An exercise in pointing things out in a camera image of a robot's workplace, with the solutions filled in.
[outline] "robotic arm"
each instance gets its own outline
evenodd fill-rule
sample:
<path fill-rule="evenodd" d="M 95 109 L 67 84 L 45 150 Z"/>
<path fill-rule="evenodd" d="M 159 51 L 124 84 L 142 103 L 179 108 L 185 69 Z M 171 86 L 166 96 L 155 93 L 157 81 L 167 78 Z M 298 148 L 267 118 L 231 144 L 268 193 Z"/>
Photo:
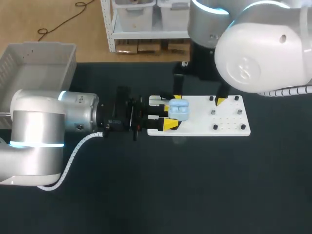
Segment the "robotic arm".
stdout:
<path fill-rule="evenodd" d="M 55 183 L 62 172 L 64 133 L 97 127 L 95 94 L 18 91 L 11 102 L 10 144 L 0 139 L 0 184 Z"/>
<path fill-rule="evenodd" d="M 192 0 L 188 31 L 197 76 L 204 79 L 215 73 L 223 83 L 221 89 L 232 86 L 270 97 L 312 93 L 312 9 L 308 3 Z M 215 67 L 207 70 L 207 64 Z M 217 98 L 226 98 L 227 92 Z"/>

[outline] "white storage bin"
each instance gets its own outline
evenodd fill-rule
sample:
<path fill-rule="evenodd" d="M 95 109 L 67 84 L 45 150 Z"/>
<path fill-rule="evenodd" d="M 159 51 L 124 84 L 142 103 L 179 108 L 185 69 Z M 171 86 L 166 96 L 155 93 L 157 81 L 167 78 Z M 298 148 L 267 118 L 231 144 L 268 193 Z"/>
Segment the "white storage bin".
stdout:
<path fill-rule="evenodd" d="M 189 22 L 189 0 L 157 0 L 164 31 L 186 31 Z"/>
<path fill-rule="evenodd" d="M 155 4 L 156 0 L 113 0 L 125 32 L 151 31 Z"/>
<path fill-rule="evenodd" d="M 24 42 L 7 46 L 0 57 L 0 129 L 11 129 L 11 100 L 19 89 L 68 90 L 76 69 L 76 45 Z"/>

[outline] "wooden floor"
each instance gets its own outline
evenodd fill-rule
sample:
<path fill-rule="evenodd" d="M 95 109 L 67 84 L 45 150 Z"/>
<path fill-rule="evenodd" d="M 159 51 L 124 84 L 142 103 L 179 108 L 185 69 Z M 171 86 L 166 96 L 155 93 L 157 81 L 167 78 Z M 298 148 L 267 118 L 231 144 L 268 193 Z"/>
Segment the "wooden floor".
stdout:
<path fill-rule="evenodd" d="M 0 0 L 0 53 L 13 42 L 37 41 L 40 28 L 53 29 L 81 11 L 78 0 Z M 47 35 L 42 41 L 77 45 L 78 62 L 102 61 L 181 61 L 183 55 L 119 55 L 110 53 L 100 0 L 85 12 Z"/>

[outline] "blue object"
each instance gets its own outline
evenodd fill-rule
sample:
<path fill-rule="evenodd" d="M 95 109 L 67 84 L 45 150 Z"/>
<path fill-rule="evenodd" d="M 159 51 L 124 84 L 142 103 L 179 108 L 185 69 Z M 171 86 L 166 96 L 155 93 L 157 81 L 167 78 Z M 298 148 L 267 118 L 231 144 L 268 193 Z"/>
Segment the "blue object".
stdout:
<path fill-rule="evenodd" d="M 169 101 L 168 117 L 179 121 L 187 121 L 190 116 L 189 102 L 185 99 L 172 99 Z"/>

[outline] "white pegboard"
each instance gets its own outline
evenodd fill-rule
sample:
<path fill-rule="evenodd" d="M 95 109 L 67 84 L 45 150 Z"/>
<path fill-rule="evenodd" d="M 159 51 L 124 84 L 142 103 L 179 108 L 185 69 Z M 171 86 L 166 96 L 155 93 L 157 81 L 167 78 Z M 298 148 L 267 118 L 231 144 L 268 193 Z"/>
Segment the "white pegboard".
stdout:
<path fill-rule="evenodd" d="M 250 135 L 250 127 L 242 96 L 229 96 L 221 105 L 216 107 L 215 96 L 183 96 L 189 101 L 190 118 L 182 122 L 177 130 L 158 131 L 148 129 L 150 136 L 167 137 L 243 137 Z M 150 105 L 168 104 L 160 96 L 150 96 Z M 149 119 L 158 119 L 158 116 L 149 116 Z"/>

